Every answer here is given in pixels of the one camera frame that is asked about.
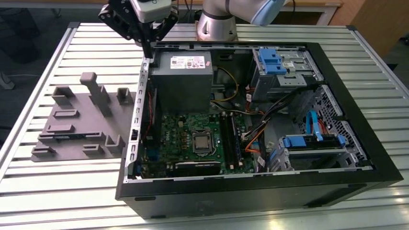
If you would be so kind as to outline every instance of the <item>metal case frame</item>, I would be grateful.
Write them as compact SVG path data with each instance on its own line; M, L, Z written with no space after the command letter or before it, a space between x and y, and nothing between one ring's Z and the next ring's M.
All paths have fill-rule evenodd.
M180 49L226 49L257 46L304 46L325 77L329 90L350 124L373 170L354 172L301 173L209 180L158 180L150 183L124 181L123 157L116 199L123 200L142 218L201 216L230 212L268 211L286 208L330 206L356 194L382 188L402 180L402 176L348 92L330 61L317 43L290 42L162 42L161 47ZM149 60L141 67L137 104L144 101ZM140 130L137 118L132 128Z

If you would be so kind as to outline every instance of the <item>floor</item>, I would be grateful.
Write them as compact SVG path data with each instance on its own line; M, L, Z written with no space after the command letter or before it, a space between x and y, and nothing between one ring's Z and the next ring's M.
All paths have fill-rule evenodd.
M12 75L11 79L16 84L13 90L0 89L0 146L7 139L69 22L99 22L96 18L99 10L63 9L60 18L55 17L49 9L31 9L31 13L41 32L33 40L40 57L29 64L16 64L0 51L0 70L4 74ZM385 57L385 62L397 64L394 73L409 87L409 46L397 42Z

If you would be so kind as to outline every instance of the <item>red wire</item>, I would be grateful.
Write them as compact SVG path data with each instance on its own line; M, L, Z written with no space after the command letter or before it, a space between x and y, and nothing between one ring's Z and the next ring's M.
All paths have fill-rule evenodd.
M149 126L148 126L148 129L146 129L146 132L145 132L145 136L144 136L144 140L148 136L148 132L149 132L149 129L150 129L150 125L152 125L152 95L150 93L148 93L148 96L149 96Z

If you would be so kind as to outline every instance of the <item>aluminum extrusion table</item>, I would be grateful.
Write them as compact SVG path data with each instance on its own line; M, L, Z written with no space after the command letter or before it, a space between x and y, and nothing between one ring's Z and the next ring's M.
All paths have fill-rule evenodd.
M93 71L107 91L137 88L141 49L103 24L71 25L0 151L0 230L129 225L189 230L409 226L409 91L360 33L342 26L237 27L241 41L306 41L322 45L405 180L326 208L144 220L113 198L120 159L39 163L29 160L55 103L51 94L56 86L69 85L73 92L85 92L80 74ZM194 40L194 26L177 25L166 40Z

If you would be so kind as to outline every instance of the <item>blue clip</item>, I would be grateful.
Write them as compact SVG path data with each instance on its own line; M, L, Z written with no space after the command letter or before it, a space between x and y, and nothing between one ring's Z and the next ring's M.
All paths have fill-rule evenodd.
M309 124L310 119L313 120L313 130ZM305 129L306 133L310 133L310 131L313 132L313 134L317 136L318 141L324 140L320 132L317 112L314 110L308 111L305 119Z
M286 139L289 139L289 143L292 147L305 147L306 146L304 136L290 136L290 137L286 137Z
M284 143L285 148L292 146L292 144L289 143L289 140L286 138L282 138L282 143Z
M273 160L276 154L277 154L277 150L274 149L274 151L273 151L273 152L270 153L270 155L269 155L268 162L270 162L270 161Z
M344 146L345 146L345 144L346 144L345 137L344 137L342 135L338 135L338 136L337 136L337 138L338 138L338 141L340 141L341 147L344 147Z
M265 74L285 74L286 69L281 65L281 57L274 49L260 49L258 60L264 65Z

